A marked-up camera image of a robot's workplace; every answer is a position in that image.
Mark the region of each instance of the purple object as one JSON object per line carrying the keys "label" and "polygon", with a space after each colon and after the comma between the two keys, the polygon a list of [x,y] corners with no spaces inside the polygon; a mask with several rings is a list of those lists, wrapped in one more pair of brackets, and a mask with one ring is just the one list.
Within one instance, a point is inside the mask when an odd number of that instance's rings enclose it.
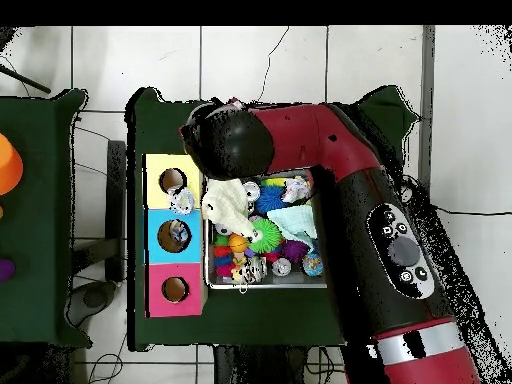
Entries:
{"label": "purple object", "polygon": [[14,275],[16,267],[14,262],[9,259],[0,259],[0,283],[7,281]]}
{"label": "purple object", "polygon": [[309,246],[301,241],[287,240],[283,245],[283,256],[294,264],[302,261],[308,252]]}
{"label": "purple object", "polygon": [[256,255],[256,253],[254,253],[251,249],[247,248],[245,249],[245,252],[244,252],[245,256],[247,256],[248,258],[252,258],[254,255]]}

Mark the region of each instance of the blue block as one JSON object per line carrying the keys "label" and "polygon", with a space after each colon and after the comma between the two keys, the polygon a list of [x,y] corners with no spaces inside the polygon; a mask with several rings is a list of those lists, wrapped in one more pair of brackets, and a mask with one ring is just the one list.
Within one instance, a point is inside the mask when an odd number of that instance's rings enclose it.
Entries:
{"label": "blue block", "polygon": [[[192,239],[187,248],[180,253],[169,253],[158,244],[158,229],[166,222],[178,219],[190,228]],[[148,249],[150,264],[187,264],[201,261],[201,213],[193,210],[188,215],[177,215],[169,209],[150,209],[148,211]]]}

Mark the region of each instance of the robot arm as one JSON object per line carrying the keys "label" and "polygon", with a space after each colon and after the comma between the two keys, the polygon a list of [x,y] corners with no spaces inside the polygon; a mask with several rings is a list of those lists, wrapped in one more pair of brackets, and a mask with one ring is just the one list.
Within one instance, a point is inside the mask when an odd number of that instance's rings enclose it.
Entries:
{"label": "robot arm", "polygon": [[377,149],[334,104],[218,100],[181,134],[209,178],[309,168],[350,384],[480,384],[439,279]]}

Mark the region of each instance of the orange cup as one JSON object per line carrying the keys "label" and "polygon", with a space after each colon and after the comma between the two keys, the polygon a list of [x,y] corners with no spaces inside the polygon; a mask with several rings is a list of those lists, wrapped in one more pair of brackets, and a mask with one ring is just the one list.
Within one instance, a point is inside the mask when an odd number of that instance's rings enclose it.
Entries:
{"label": "orange cup", "polygon": [[0,196],[18,185],[23,174],[23,162],[7,138],[0,134]]}

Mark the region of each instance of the green cloth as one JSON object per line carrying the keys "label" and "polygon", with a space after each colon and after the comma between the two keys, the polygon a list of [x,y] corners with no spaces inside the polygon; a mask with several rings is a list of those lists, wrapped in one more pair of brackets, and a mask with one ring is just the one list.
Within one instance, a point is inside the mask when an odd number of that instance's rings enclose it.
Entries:
{"label": "green cloth", "polygon": [[[379,125],[384,143],[395,146],[401,157],[404,126],[410,119],[406,105],[393,86],[376,90],[364,101],[350,105],[360,125]],[[145,153],[185,154],[178,128],[199,102],[165,103],[152,88],[140,89],[131,98],[128,123],[129,208],[133,208],[133,232],[129,246],[135,249],[135,284],[130,347],[148,344],[260,344],[335,345],[343,342],[326,289],[209,290],[203,314],[197,317],[146,318],[144,316],[143,206],[141,159]]]}
{"label": "green cloth", "polygon": [[0,196],[0,258],[16,274],[0,283],[0,342],[89,346],[64,319],[71,284],[71,124],[85,92],[57,99],[0,97],[0,133],[19,152],[22,179]]}

